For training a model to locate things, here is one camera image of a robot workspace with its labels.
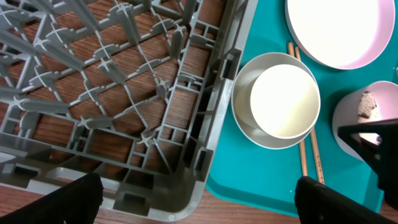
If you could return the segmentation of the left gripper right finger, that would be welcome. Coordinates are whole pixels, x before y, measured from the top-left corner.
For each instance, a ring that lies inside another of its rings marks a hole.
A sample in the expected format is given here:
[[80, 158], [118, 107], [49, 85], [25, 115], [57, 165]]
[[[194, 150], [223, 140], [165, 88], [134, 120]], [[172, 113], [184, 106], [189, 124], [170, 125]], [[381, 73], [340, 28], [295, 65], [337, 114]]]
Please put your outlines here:
[[297, 181], [294, 200], [301, 224], [396, 224], [308, 176]]

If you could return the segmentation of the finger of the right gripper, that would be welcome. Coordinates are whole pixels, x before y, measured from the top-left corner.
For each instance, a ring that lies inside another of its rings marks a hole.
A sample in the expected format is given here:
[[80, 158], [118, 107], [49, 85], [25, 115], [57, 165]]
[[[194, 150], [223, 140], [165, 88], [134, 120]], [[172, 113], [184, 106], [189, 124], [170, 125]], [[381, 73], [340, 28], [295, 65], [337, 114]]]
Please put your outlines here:
[[[360, 133], [376, 134], [378, 144], [355, 138]], [[338, 137], [377, 174], [378, 188], [384, 191], [386, 203], [396, 209], [397, 119], [341, 126], [338, 128]]]

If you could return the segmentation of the white paper cup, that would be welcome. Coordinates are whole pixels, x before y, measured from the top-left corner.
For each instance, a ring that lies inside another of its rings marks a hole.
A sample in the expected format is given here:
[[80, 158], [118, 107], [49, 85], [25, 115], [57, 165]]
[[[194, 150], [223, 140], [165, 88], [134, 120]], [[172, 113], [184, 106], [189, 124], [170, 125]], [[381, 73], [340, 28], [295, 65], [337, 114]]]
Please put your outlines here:
[[295, 65], [275, 65], [264, 70], [235, 99], [240, 120], [281, 139], [307, 132], [320, 112], [320, 92], [314, 79]]

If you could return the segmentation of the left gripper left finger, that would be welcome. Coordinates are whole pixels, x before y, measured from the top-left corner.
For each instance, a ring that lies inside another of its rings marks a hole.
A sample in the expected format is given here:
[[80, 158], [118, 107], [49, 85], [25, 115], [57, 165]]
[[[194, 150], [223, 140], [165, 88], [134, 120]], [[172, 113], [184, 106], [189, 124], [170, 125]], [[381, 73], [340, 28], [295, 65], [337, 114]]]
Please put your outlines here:
[[58, 190], [1, 217], [1, 223], [91, 224], [103, 202], [103, 184], [97, 173], [89, 173]]

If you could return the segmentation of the brown food chunk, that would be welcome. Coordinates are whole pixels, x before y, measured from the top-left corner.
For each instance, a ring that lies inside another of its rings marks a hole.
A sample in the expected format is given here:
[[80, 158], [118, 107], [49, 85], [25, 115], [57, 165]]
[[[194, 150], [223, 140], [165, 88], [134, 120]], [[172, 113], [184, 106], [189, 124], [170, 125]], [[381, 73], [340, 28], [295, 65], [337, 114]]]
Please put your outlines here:
[[370, 91], [364, 91], [358, 106], [358, 123], [379, 121], [381, 112], [377, 105], [376, 97]]

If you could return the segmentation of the grey shallow bowl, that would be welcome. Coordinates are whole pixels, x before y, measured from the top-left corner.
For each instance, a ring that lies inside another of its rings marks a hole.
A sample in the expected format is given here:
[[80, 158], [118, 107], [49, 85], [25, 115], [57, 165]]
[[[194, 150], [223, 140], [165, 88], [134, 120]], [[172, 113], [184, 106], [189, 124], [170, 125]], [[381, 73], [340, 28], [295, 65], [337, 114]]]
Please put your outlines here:
[[233, 116], [241, 132], [254, 144], [269, 149], [285, 149], [296, 145], [297, 143], [299, 143], [301, 140], [305, 139], [309, 135], [309, 133], [316, 124], [315, 122], [315, 124], [307, 132], [303, 133], [299, 137], [292, 139], [281, 139], [268, 135], [264, 131], [261, 131], [260, 129], [253, 128], [238, 118], [234, 107], [238, 91], [242, 90], [245, 85], [249, 84], [250, 81], [254, 80], [264, 70], [273, 67], [275, 65], [282, 65], [282, 64], [295, 65], [297, 67], [304, 69], [306, 72], [310, 74], [310, 76], [314, 79], [315, 83], [318, 86], [318, 83], [313, 73], [300, 60], [289, 54], [271, 52], [259, 55], [250, 60], [247, 64], [245, 64], [245, 66], [240, 70], [240, 72], [236, 76], [231, 95], [231, 107], [232, 107]]

